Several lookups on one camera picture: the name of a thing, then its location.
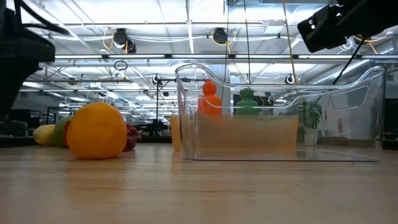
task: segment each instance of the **clear plastic bin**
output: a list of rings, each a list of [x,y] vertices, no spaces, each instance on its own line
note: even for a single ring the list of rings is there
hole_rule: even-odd
[[[192,79],[198,71],[206,74],[206,79],[211,79],[218,88],[228,90],[231,99],[240,90],[249,88],[262,96],[270,92],[274,104],[253,106],[259,110],[258,115],[236,115],[237,109],[247,107],[234,106],[232,100],[228,105],[212,105],[202,95],[204,82]],[[385,85],[382,67],[369,69],[347,85],[230,84],[199,64],[179,67],[176,74],[185,159],[379,160]],[[198,114],[201,98],[221,108],[222,115]]]

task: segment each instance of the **wooden surface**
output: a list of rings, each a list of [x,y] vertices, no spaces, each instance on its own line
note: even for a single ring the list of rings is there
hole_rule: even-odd
[[[0,223],[397,223],[398,153],[382,162],[184,161],[139,144],[108,161],[0,149]]]

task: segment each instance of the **green fruit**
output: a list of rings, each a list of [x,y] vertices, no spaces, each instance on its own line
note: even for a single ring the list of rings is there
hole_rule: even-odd
[[[56,146],[65,146],[64,145],[64,136],[65,136],[65,130],[64,127],[68,121],[71,121],[73,116],[66,116],[62,118],[61,120],[58,121],[58,123],[55,125],[54,128],[54,133],[53,133],[53,141]]]

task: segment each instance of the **black equipment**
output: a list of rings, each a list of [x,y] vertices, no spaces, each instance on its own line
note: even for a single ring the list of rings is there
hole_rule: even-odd
[[[368,39],[384,29],[398,25],[395,7],[388,0],[337,0],[297,25],[305,45],[312,53],[345,43],[346,37],[360,34]]]
[[[134,43],[126,34],[125,28],[118,28],[113,34],[113,41],[117,48],[125,50],[127,48],[128,54],[137,53],[136,43]]]
[[[0,69],[7,81],[0,82],[0,119],[10,111],[25,79],[39,70],[39,62],[54,62],[55,47],[51,42],[26,29],[36,27],[61,34],[69,34],[36,14],[24,1],[14,0],[16,11],[6,8],[0,0]],[[21,8],[43,24],[22,24]]]
[[[228,36],[226,35],[224,28],[216,28],[216,30],[213,33],[213,40],[217,44],[226,44],[227,38]]]
[[[292,74],[285,78],[285,84],[294,84],[294,77]]]

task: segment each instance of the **green toy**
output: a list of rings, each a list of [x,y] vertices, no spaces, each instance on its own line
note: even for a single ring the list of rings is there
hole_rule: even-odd
[[[259,106],[259,104],[253,100],[254,91],[245,88],[240,92],[242,100],[236,103],[236,106],[245,106],[245,108],[237,108],[236,114],[237,115],[258,115],[259,109],[253,108],[253,106]]]

